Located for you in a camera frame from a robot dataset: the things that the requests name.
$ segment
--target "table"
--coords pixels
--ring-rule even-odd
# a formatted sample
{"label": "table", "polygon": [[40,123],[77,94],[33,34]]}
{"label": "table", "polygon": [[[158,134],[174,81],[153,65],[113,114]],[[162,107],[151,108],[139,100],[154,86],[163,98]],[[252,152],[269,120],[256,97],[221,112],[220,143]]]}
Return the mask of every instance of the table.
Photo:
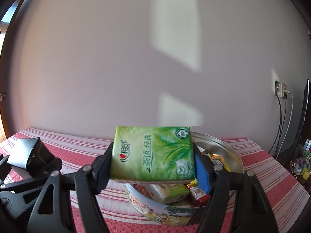
{"label": "table", "polygon": [[[10,154],[18,138],[41,137],[47,148],[62,159],[61,173],[75,172],[83,165],[91,164],[105,152],[111,140],[76,137],[33,128],[26,128],[0,144],[0,153]],[[267,152],[248,138],[225,140],[240,155],[245,170],[253,170],[259,179],[273,208],[280,233],[286,233],[293,225],[304,206],[309,194],[301,184]],[[14,171],[5,183],[21,180]],[[84,232],[77,204],[77,197],[71,191],[71,204],[77,232]],[[141,215],[127,200],[123,184],[109,181],[107,188],[97,195],[97,201],[111,232],[135,233],[177,233],[194,232],[196,225],[185,227],[165,226]],[[228,202],[226,216],[221,232],[227,232],[233,213],[233,199]]]}

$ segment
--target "circular emblem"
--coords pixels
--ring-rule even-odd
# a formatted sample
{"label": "circular emblem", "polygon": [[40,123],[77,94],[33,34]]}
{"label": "circular emblem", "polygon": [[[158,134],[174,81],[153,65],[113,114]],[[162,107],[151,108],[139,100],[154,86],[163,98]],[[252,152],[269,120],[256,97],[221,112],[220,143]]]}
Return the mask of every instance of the circular emblem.
{"label": "circular emblem", "polygon": [[188,131],[185,129],[178,129],[175,134],[178,138],[186,138],[188,136]]}

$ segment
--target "white cable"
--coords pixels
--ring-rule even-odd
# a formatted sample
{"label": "white cable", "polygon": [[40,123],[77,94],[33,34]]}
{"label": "white cable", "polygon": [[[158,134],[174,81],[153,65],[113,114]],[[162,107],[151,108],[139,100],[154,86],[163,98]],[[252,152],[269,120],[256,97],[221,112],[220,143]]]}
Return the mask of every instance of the white cable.
{"label": "white cable", "polygon": [[[289,91],[287,91],[287,90],[285,90],[285,92],[286,92],[287,94],[290,94],[290,95],[292,96],[292,109],[291,109],[291,111],[290,111],[290,120],[291,120],[291,116],[292,116],[292,114],[293,114],[294,97],[293,97],[293,94],[292,94],[291,92],[289,92]],[[284,140],[285,140],[285,137],[286,137],[288,128],[289,128],[289,126],[290,126],[290,120],[288,121],[287,129],[286,129],[286,132],[285,132],[283,141],[282,141],[282,143],[281,143],[281,146],[280,146],[280,148],[279,148],[279,152],[277,153],[277,156],[276,156],[276,158],[275,158],[276,160],[277,160],[277,157],[279,156],[280,150],[281,150],[281,148],[282,148],[282,144],[284,143]]]}

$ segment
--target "blue gripper pad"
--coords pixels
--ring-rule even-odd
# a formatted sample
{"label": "blue gripper pad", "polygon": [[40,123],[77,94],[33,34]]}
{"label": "blue gripper pad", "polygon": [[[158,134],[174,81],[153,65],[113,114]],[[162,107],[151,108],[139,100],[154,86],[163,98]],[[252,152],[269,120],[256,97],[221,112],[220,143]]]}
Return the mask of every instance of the blue gripper pad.
{"label": "blue gripper pad", "polygon": [[209,182],[209,177],[205,168],[197,155],[195,155],[195,164],[196,164],[196,171],[197,171],[197,182],[200,188],[207,194],[211,191],[211,185]]}

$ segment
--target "green tissue packet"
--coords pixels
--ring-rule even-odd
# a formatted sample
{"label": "green tissue packet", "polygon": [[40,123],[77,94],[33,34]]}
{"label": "green tissue packet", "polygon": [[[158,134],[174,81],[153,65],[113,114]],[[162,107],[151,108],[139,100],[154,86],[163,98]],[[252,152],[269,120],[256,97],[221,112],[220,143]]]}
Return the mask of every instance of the green tissue packet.
{"label": "green tissue packet", "polygon": [[118,126],[110,178],[121,183],[189,183],[195,162],[189,127]]}

